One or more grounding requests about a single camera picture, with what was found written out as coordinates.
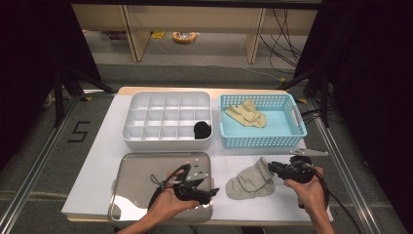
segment gray floor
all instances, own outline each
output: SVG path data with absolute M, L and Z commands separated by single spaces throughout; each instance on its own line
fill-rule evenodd
M 294 67 L 279 58 L 270 58 L 270 53 L 261 42 L 255 64 L 248 64 L 244 53 L 243 38 L 232 34 L 203 34 L 189 45 L 174 43 L 167 33 L 163 40 L 151 40 L 144 58 L 140 62 L 131 60 L 131 52 L 126 40 L 109 40 L 99 32 L 88 31 L 85 34 L 99 72 L 105 84 L 113 88 L 122 86 L 165 86 L 165 87 L 210 87 L 210 88 L 251 88 L 275 89 L 281 78 L 287 80 Z M 292 37 L 296 48 L 302 48 L 305 37 Z M 269 36 L 265 40 L 272 46 L 274 41 Z M 278 50 L 293 60 L 291 53 Z M 95 87 L 82 84 L 85 89 Z M 295 98 L 303 98 L 302 90 L 306 82 L 291 88 Z M 72 114 L 53 149 L 51 156 L 41 171 L 27 202 L 19 213 L 11 233 L 113 233 L 112 225 L 105 222 L 71 222 L 60 212 L 65 198 L 80 172 L 89 149 L 104 115 L 113 97 L 95 95 L 91 100 L 77 101 Z M 310 104 L 298 103 L 301 112 L 311 109 Z M 25 140 L 24 148 L 16 154 L 0 174 L 0 212 L 4 213 L 14 194 L 19 190 L 31 166 L 35 163 L 43 146 L 53 132 L 55 107 L 44 109 Z M 407 233 L 396 216 L 393 207 L 381 190 L 370 170 L 361 164 L 357 146 L 353 142 L 345 122 L 337 112 L 329 111 L 328 129 L 334 137 L 341 154 L 355 179 L 362 199 L 366 201 L 381 233 Z M 308 148 L 325 151 L 328 145 L 319 129 L 318 120 L 305 116 Z M 72 131 L 79 121 L 88 121 L 82 131 L 88 132 L 83 142 L 69 142 L 78 139 Z M 370 233 L 363 225 L 352 200 L 340 176 L 337 164 L 331 157 L 314 157 L 314 164 L 325 168 L 325 179 L 330 190 L 339 198 L 351 215 L 357 220 L 363 233 Z M 330 208 L 334 217 L 337 233 L 356 233 L 354 225 L 338 203 L 330 199 Z M 310 226 L 266 227 L 266 233 L 313 233 Z

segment beige sock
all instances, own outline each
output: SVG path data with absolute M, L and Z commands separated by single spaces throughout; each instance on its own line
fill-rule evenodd
M 267 123 L 265 114 L 256 110 L 254 101 L 251 99 L 246 99 L 238 107 L 229 105 L 225 113 L 246 127 L 262 128 Z

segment white table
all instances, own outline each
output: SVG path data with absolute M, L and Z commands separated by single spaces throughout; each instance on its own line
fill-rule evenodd
M 276 191 L 267 197 L 248 200 L 231 200 L 225 193 L 226 182 L 264 156 L 268 162 L 289 163 L 290 147 L 262 149 L 227 149 L 222 145 L 219 131 L 218 97 L 220 94 L 279 94 L 284 91 L 270 90 L 224 90 L 125 87 L 114 97 L 89 155 L 70 191 L 62 212 L 72 221 L 108 221 L 107 212 L 123 156 L 131 153 L 122 139 L 122 129 L 131 101 L 131 95 L 139 91 L 205 91 L 212 102 L 212 142 L 205 150 L 211 161 L 214 187 L 221 188 L 213 197 L 213 214 L 206 224 L 242 225 L 303 225 L 311 224 L 309 216 L 297 207 L 294 191 L 274 177 Z M 305 147 L 301 140 L 295 148 Z

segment metal rail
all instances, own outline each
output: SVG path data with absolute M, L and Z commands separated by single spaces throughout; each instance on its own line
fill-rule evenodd
M 318 109 L 316 102 L 313 99 L 309 99 L 309 104 L 311 109 Z M 362 196 L 360 190 L 358 189 L 357 183 L 347 166 L 346 160 L 340 152 L 338 145 L 336 144 L 334 137 L 332 136 L 329 128 L 326 128 L 320 118 L 316 119 L 316 123 L 319 127 L 319 132 L 321 133 L 325 144 L 328 147 L 330 156 L 342 178 L 347 191 L 349 192 L 350 198 L 357 210 L 359 218 L 364 226 L 367 233 L 379 234 L 382 233 L 377 224 L 377 220 L 371 212 L 367 205 L 364 197 Z
M 8 209 L 1 216 L 0 231 L 2 234 L 10 233 L 16 221 L 18 220 L 19 214 L 21 213 L 25 202 L 30 196 L 31 190 L 36 184 L 38 178 L 40 177 L 40 174 L 42 173 L 50 156 L 52 155 L 53 150 L 55 149 L 56 143 L 61 135 L 61 132 L 64 130 L 64 126 L 67 122 L 68 117 L 70 116 L 72 110 L 79 102 L 79 100 L 79 97 L 73 97 L 68 102 L 63 119 L 61 120 L 60 124 L 53 129 L 46 144 L 43 146 L 42 151 L 40 152 L 29 173 L 24 179 L 24 182 L 20 186 L 14 199 L 12 200 Z

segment blue plastic basket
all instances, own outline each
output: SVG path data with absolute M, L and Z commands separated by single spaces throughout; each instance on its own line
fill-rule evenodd
M 245 127 L 225 113 L 229 105 L 238 106 L 246 99 L 252 99 L 256 110 L 266 115 L 265 127 Z M 218 105 L 225 147 L 295 146 L 307 135 L 297 104 L 289 94 L 221 95 Z

